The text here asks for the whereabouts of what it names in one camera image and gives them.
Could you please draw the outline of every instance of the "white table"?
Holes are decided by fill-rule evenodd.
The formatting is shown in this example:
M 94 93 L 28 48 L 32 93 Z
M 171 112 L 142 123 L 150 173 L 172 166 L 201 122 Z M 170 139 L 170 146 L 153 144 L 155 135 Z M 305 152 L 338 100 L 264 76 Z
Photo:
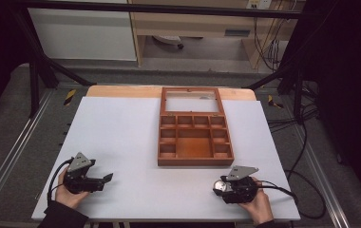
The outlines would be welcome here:
M 222 101 L 235 153 L 233 165 L 258 167 L 259 180 L 290 189 L 260 102 Z M 231 167 L 158 167 L 159 98 L 84 97 L 51 171 L 33 219 L 47 208 L 48 183 L 57 166 L 83 152 L 96 164 L 90 178 L 114 173 L 104 191 L 92 193 L 78 210 L 95 221 L 249 221 L 225 204 L 213 183 Z M 273 189 L 275 219 L 298 220 L 291 197 Z

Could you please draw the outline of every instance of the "wooden tray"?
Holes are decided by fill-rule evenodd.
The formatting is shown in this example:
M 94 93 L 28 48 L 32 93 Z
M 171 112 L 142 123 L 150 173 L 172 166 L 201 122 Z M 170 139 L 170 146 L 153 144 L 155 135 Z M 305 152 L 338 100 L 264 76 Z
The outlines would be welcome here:
M 163 87 L 158 165 L 231 165 L 234 161 L 219 91 Z

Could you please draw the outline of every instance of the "wooden table edge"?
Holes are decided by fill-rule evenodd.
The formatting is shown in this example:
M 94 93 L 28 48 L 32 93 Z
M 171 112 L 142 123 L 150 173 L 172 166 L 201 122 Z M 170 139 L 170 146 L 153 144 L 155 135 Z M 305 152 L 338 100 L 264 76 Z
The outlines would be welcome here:
M 246 88 L 219 87 L 222 100 L 256 101 L 255 92 Z M 93 85 L 88 89 L 87 97 L 127 97 L 160 98 L 160 85 Z

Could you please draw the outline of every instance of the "wire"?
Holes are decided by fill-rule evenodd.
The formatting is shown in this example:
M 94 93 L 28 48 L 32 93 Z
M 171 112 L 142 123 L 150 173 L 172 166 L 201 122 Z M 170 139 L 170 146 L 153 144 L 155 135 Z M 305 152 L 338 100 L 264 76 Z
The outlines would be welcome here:
M 303 110 L 303 114 L 302 114 L 303 121 L 308 121 L 309 119 L 316 117 L 318 115 L 317 108 L 311 109 L 309 111 L 305 111 L 305 109 L 307 109 L 308 107 L 310 107 L 312 105 L 315 105 L 315 103 L 308 104 L 307 106 L 305 106 L 305 108 Z M 285 129 L 289 126 L 296 124 L 297 119 L 289 118 L 289 119 L 283 119 L 283 120 L 268 120 L 267 123 L 269 125 L 269 128 L 273 129 L 272 133 L 275 133 L 277 131 L 280 131 L 282 129 Z
M 295 169 L 296 166 L 298 165 L 299 161 L 301 160 L 302 155 L 304 154 L 304 151 L 305 151 L 305 147 L 306 147 L 306 144 L 307 144 L 307 140 L 308 140 L 308 132 L 307 132 L 307 129 L 306 129 L 306 126 L 305 126 L 305 122 L 302 122 L 302 127 L 304 128 L 304 143 L 303 143 L 303 145 L 302 145 L 301 151 L 299 152 L 298 158 L 295 160 L 295 162 L 294 162 L 294 164 L 293 164 L 293 167 L 291 168 L 292 171 L 294 171 L 294 169 Z M 292 174 L 292 173 L 290 173 L 290 174 L 287 176 L 287 180 L 288 180 L 288 181 L 290 180 L 291 174 Z
M 295 201 L 295 204 L 298 204 L 298 197 L 296 196 L 295 193 L 291 192 L 291 191 L 288 191 L 287 189 L 285 188 L 282 188 L 282 187 L 278 187 L 278 186 L 258 186 L 257 188 L 272 188 L 272 189 L 276 189 L 278 191 L 281 191 L 283 193 L 285 193 L 286 195 L 292 197 Z
M 277 187 L 277 185 L 275 185 L 275 184 L 271 183 L 270 181 L 266 181 L 266 180 L 258 180 L 258 181 L 256 181 L 256 182 L 261 182 L 261 183 L 263 183 L 263 182 L 265 182 L 265 183 L 270 183 L 272 186 Z
M 260 58 L 263 60 L 264 64 L 266 65 L 267 68 L 274 70 L 268 63 L 266 58 L 264 57 L 264 52 L 266 50 L 263 50 L 263 47 L 260 44 L 260 40 L 257 37 L 257 17 L 254 17 L 254 32 L 255 32 L 255 37 L 254 37 L 254 42 L 255 42 L 255 47 L 256 50 L 258 51 L 258 55 L 260 56 Z
M 74 158 L 71 158 L 71 159 L 69 159 L 69 160 L 67 160 L 67 161 L 64 161 L 62 164 L 59 165 L 59 167 L 56 169 L 55 173 L 53 174 L 53 177 L 52 177 L 52 179 L 50 180 L 49 189 L 48 189 L 48 191 L 47 191 L 47 206 L 49 206 L 50 203 L 52 202 L 52 191 L 53 191 L 53 189 L 55 189 L 56 187 L 59 186 L 59 185 L 58 185 L 58 186 L 56 186 L 55 188 L 52 189 L 52 185 L 53 185 L 53 183 L 54 183 L 54 180 L 56 179 L 57 174 L 59 173 L 60 169 L 61 169 L 65 164 L 70 164 L 71 162 L 73 162 L 73 160 L 74 160 Z
M 63 184 L 61 183 L 61 184 L 58 184 L 58 185 L 56 185 L 54 188 L 52 188 L 52 192 L 53 192 L 53 190 L 55 190 L 56 188 L 58 188 L 58 187 L 60 187 L 60 186 L 62 186 Z
M 295 174 L 295 175 L 299 176 L 301 179 L 303 179 L 305 182 L 307 182 L 313 188 L 313 190 L 317 193 L 317 195 L 319 195 L 320 200 L 322 201 L 322 212 L 319 215 L 311 216 L 311 215 L 308 215 L 306 213 L 303 213 L 303 212 L 299 211 L 299 209 L 298 209 L 299 214 L 301 216 L 303 216 L 303 217 L 308 218 L 308 219 L 321 219 L 322 217 L 324 217 L 325 214 L 326 214 L 326 210 L 327 210 L 326 201 L 325 201 L 325 198 L 323 197 L 323 195 L 320 193 L 319 189 L 317 189 L 316 186 L 314 186 L 314 184 L 311 183 L 310 180 L 305 178 L 302 174 L 300 174 L 298 172 L 295 172 L 294 170 L 286 169 L 286 170 L 284 170 L 284 172 L 287 172 L 289 174 Z

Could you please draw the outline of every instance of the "human hand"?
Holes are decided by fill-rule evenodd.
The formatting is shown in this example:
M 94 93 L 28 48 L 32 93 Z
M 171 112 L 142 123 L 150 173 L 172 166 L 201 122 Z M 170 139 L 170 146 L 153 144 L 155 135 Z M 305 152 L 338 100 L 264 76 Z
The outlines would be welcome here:
M 65 177 L 65 173 L 67 171 L 68 167 L 63 170 L 62 173 L 59 175 L 58 180 L 58 187 L 56 189 L 56 201 L 62 203 L 63 205 L 70 207 L 72 209 L 76 209 L 80 202 L 89 195 L 89 192 L 82 192 L 79 194 L 72 194 L 70 193 L 66 187 L 63 185 L 63 179 Z
M 258 186 L 261 182 L 253 178 Z M 264 193 L 263 188 L 258 188 L 255 198 L 251 202 L 239 203 L 252 217 L 254 225 L 259 225 L 266 221 L 273 220 L 272 207 L 270 206 L 269 197 Z

